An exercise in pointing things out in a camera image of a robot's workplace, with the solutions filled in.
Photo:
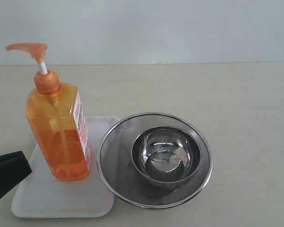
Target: white wall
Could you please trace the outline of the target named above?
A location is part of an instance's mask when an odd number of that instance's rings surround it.
[[[0,65],[284,61],[284,0],[0,0]]]

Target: white pump tube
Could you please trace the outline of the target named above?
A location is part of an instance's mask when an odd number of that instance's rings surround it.
[[[42,63],[38,63],[38,66],[39,66],[39,69],[40,69],[40,72],[41,72],[41,75],[45,75],[47,74],[47,68],[45,66],[45,63],[42,62]]]

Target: white plastic tray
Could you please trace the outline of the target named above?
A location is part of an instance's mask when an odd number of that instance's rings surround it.
[[[115,197],[101,181],[96,158],[102,137],[118,121],[116,117],[86,117],[92,168],[83,180],[57,180],[37,144],[29,160],[33,172],[20,183],[11,204],[14,215],[20,218],[94,218],[107,214]]]

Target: pump nozzle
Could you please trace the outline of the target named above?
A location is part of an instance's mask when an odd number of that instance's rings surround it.
[[[7,51],[10,50],[20,50],[30,53],[30,56],[34,58],[40,68],[41,74],[47,74],[47,69],[44,63],[45,50],[47,49],[47,45],[44,43],[18,43],[11,44],[5,47]]]

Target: bowl rim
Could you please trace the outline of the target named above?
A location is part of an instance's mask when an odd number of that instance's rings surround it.
[[[171,130],[172,130],[172,129],[176,129],[176,130],[179,130],[179,131],[184,132],[184,133],[187,134],[190,138],[192,138],[192,139],[194,140],[194,142],[196,143],[196,145],[198,146],[198,151],[199,151],[199,155],[200,155],[200,159],[199,159],[198,165],[197,165],[197,167],[195,168],[195,170],[194,170],[190,175],[186,176],[185,178],[182,178],[181,180],[171,181],[171,182],[165,182],[165,181],[158,181],[158,180],[152,179],[152,178],[149,177],[147,174],[143,173],[143,172],[138,168],[138,166],[136,165],[135,161],[133,160],[133,147],[134,147],[136,141],[140,138],[140,136],[141,136],[143,133],[145,133],[145,132],[147,132],[147,131],[149,131],[149,130],[151,130],[151,129],[163,128],[163,127],[165,127],[165,128],[171,128]],[[182,130],[182,129],[179,129],[179,128],[177,128],[177,127],[174,127],[174,126],[167,126],[167,125],[160,125],[160,126],[151,127],[151,128],[148,128],[148,129],[144,130],[143,132],[141,132],[141,133],[136,137],[136,139],[134,140],[133,145],[132,145],[132,150],[131,150],[131,160],[132,160],[132,164],[133,164],[134,168],[135,168],[141,175],[143,175],[144,177],[146,177],[149,181],[151,181],[151,182],[156,182],[156,183],[160,183],[160,184],[163,184],[163,185],[164,185],[164,184],[165,184],[165,185],[173,185],[173,184],[178,184],[178,183],[185,183],[187,180],[189,180],[191,177],[193,177],[193,176],[197,173],[197,171],[199,170],[200,165],[201,165],[201,158],[202,158],[202,152],[201,152],[200,146],[199,146],[199,144],[197,143],[197,141],[194,139],[194,137],[193,137],[190,133],[188,133],[187,131],[184,131],[184,130]]]
[[[192,194],[190,194],[189,196],[187,196],[186,198],[182,199],[182,200],[179,200],[177,202],[174,202],[174,203],[170,203],[170,204],[165,204],[165,205],[147,205],[147,204],[143,204],[143,203],[139,203],[139,202],[135,202],[135,201],[132,201],[130,199],[127,199],[126,197],[122,196],[121,194],[119,194],[116,190],[114,190],[112,188],[112,186],[110,186],[110,184],[107,182],[107,180],[105,179],[104,175],[103,175],[103,172],[102,172],[102,169],[101,169],[101,163],[100,163],[100,152],[101,152],[101,149],[103,147],[103,144],[104,144],[104,141],[106,140],[106,138],[108,137],[108,135],[117,127],[119,126],[120,124],[124,123],[125,121],[127,120],[130,120],[132,118],[135,118],[135,117],[139,117],[139,116],[145,116],[145,115],[159,115],[159,116],[166,116],[166,117],[170,117],[170,118],[173,118],[175,120],[179,120],[181,121],[182,123],[186,124],[187,126],[193,128],[198,134],[199,136],[201,137],[201,139],[203,140],[206,148],[207,148],[207,152],[208,152],[208,157],[209,157],[209,166],[208,166],[208,171],[207,171],[207,174],[206,174],[206,177],[203,181],[203,183],[201,184],[201,186],[195,190]],[[99,172],[99,175],[100,175],[100,178],[102,180],[102,182],[106,185],[106,187],[114,194],[116,195],[117,197],[119,197],[120,199],[122,199],[123,201],[127,202],[127,203],[130,203],[134,206],[137,206],[137,207],[141,207],[141,208],[148,208],[148,209],[164,209],[164,208],[170,208],[170,207],[174,207],[174,206],[177,206],[177,205],[180,205],[182,203],[185,203],[187,201],[189,201],[190,199],[192,199],[193,197],[195,197],[208,183],[210,177],[211,177],[211,174],[212,174],[212,170],[213,170],[213,156],[212,156],[212,152],[211,152],[211,149],[209,147],[209,144],[207,142],[207,140],[205,139],[204,135],[196,128],[194,127],[192,124],[190,124],[189,122],[183,120],[182,118],[179,118],[179,117],[176,117],[174,115],[170,115],[170,114],[167,114],[167,113],[160,113],[160,112],[144,112],[144,113],[137,113],[137,114],[133,114],[133,115],[130,115],[128,117],[125,117],[123,119],[121,119],[120,121],[118,121],[117,123],[115,123],[106,133],[105,135],[103,136],[102,140],[101,140],[101,143],[100,143],[100,146],[99,146],[99,150],[98,150],[98,153],[97,153],[97,168],[98,168],[98,172]]]

